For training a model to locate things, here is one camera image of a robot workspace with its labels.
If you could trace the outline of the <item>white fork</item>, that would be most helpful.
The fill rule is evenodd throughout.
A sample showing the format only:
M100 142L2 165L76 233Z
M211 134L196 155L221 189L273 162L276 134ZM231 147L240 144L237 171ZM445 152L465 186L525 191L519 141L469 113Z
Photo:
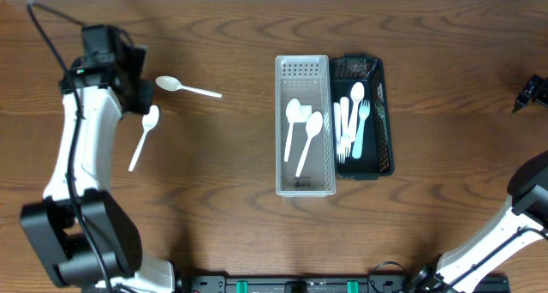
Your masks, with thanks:
M341 119L341 107L337 102L333 103L334 111L334 123L335 123L335 135L336 135L336 152L337 162L343 164L345 162L345 154L342 146L342 119Z
M352 149L352 158L359 159L362 156L363 151L363 140L364 140L364 130L365 122L370 115L371 105L369 100L363 100L359 107L359 123L356 131L356 136L354 140L354 145Z

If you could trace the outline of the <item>white spoon group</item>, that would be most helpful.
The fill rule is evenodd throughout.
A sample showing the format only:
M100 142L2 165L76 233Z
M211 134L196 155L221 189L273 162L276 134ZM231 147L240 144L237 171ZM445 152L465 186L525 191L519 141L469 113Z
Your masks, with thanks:
M350 91L350 98L353 102L352 111L348 122L348 135L352 142L355 141L358 121L358 110L361 100L365 96L365 88L361 82L356 82Z

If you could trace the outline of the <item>white fork tines down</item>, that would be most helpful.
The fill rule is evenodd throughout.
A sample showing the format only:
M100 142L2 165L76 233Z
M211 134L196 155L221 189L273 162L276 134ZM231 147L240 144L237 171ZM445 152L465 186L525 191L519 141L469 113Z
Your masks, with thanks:
M348 114L349 114L349 99L347 97L340 98L341 123L342 123L342 138L341 144L344 158L350 154L351 140L348 131Z

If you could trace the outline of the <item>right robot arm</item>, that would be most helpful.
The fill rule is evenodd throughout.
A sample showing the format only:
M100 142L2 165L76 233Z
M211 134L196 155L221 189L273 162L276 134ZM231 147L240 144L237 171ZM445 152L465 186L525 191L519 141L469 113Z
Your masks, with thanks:
M512 176L502 208L471 239L425 266L406 292L472 292L481 280L526 246L547 238L547 153Z

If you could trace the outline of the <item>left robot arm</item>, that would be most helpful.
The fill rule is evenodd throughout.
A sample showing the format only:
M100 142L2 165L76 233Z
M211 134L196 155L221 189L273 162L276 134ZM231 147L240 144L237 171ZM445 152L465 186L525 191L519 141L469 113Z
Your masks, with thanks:
M81 30L84 54L60 80L64 124L41 201L21 209L21 226L51 282L84 292L179 292L168 260L146 255L140 233L110 193L117 124L131 112L156 126L153 84L140 78L146 49L110 25Z

